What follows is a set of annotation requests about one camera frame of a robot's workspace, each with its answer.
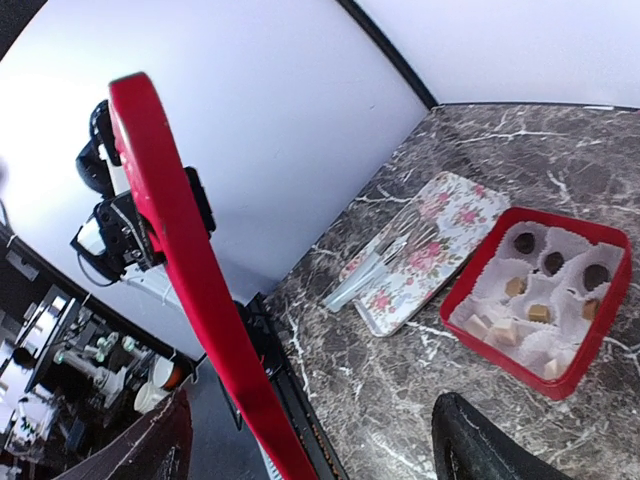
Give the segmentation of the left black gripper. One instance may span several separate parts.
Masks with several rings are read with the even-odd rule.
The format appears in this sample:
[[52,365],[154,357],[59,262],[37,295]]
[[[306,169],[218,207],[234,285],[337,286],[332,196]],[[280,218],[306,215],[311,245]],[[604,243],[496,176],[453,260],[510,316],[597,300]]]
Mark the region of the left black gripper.
[[84,259],[109,284],[121,281],[131,265],[149,270],[165,262],[156,251],[150,222],[137,210],[132,194],[121,193],[98,203],[71,241]]

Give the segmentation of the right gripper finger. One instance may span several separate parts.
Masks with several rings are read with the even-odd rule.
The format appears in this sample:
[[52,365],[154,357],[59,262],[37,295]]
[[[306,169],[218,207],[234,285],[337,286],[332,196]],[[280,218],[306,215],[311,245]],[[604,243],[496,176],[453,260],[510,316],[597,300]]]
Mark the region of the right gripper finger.
[[456,392],[438,396],[432,412],[439,479],[566,479],[534,456]]

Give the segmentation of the red box lid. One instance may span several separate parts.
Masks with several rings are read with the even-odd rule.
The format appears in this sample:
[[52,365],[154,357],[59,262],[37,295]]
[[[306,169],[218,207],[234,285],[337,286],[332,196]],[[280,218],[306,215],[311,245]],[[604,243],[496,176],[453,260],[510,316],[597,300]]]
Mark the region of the red box lid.
[[219,378],[282,477],[316,478],[227,288],[149,76],[112,81],[109,110],[137,210],[153,228],[154,246]]

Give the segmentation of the white chocolate piece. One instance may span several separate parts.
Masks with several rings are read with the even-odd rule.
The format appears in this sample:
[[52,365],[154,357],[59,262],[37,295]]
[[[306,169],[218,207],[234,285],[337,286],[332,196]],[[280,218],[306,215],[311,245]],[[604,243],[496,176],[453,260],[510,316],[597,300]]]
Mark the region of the white chocolate piece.
[[502,318],[490,328],[494,339],[507,346],[516,346],[519,341],[517,326],[512,318]]
[[559,358],[552,358],[547,361],[543,367],[543,378],[546,381],[552,381],[560,378],[567,369],[567,365]]

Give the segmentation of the white chocolate bar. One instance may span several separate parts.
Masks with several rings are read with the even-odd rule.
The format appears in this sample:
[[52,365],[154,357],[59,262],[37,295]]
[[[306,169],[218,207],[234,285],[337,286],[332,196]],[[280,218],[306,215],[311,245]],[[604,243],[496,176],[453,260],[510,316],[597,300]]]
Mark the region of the white chocolate bar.
[[467,333],[479,340],[484,340],[489,333],[489,326],[476,314],[470,315],[465,320],[463,327]]

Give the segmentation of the tan round chocolate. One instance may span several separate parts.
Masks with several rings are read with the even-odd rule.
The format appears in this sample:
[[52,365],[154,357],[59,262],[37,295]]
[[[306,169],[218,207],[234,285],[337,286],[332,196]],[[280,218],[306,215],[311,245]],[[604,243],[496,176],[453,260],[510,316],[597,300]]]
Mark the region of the tan round chocolate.
[[527,311],[529,321],[550,324],[552,322],[552,313],[547,305],[533,304]]

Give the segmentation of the tan crown chocolate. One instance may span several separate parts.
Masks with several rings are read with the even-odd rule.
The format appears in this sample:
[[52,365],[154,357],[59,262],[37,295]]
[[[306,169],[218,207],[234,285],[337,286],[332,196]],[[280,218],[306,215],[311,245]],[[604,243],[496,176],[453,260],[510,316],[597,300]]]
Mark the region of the tan crown chocolate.
[[525,278],[514,277],[507,281],[505,285],[505,294],[510,297],[516,297],[526,291],[527,282]]

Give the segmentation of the red box with paper cups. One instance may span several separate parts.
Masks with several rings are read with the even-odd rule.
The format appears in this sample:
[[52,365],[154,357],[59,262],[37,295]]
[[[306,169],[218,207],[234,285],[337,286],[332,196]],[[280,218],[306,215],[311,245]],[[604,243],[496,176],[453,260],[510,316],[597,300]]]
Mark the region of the red box with paper cups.
[[[516,236],[532,232],[536,248],[531,255],[518,254],[512,245]],[[542,271],[544,257],[561,252],[564,266],[550,277]],[[610,281],[586,292],[584,269],[602,264],[610,271]],[[514,277],[526,279],[526,291],[510,298],[505,285]],[[594,361],[604,337],[609,333],[626,296],[632,277],[632,246],[620,229],[552,214],[512,207],[501,214],[470,262],[460,274],[440,309],[443,325],[457,339],[489,362],[552,400],[571,395]],[[600,300],[596,318],[582,317],[583,304]],[[550,324],[529,321],[533,304],[547,305]],[[489,326],[484,340],[464,330],[465,320],[476,314]],[[512,318],[517,326],[516,346],[498,343],[491,326],[502,318]],[[567,365],[555,380],[543,378],[544,364],[559,358]]]

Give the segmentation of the dark chocolate piece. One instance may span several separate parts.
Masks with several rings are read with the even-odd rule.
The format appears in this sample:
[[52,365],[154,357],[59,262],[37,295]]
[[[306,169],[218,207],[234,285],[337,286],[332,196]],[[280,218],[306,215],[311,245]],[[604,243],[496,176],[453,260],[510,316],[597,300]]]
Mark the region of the dark chocolate piece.
[[598,263],[588,265],[582,275],[582,285],[586,292],[591,292],[599,285],[610,281],[609,269]]
[[544,257],[542,271],[547,276],[552,277],[559,272],[559,270],[564,266],[564,263],[565,259],[561,252],[551,252]]
[[514,250],[520,255],[531,255],[536,248],[536,236],[532,232],[523,232],[512,242]]

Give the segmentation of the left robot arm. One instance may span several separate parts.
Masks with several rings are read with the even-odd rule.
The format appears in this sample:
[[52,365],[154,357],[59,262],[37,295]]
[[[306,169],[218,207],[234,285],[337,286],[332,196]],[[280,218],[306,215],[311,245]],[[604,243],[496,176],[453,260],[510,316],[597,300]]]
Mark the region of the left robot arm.
[[71,240],[78,264],[91,266],[107,287],[123,281],[132,266],[146,272],[164,263],[164,254],[152,245],[156,233],[150,221],[139,212],[130,189],[116,185],[123,168],[106,100],[90,115],[89,140],[76,158],[76,169],[101,196]]

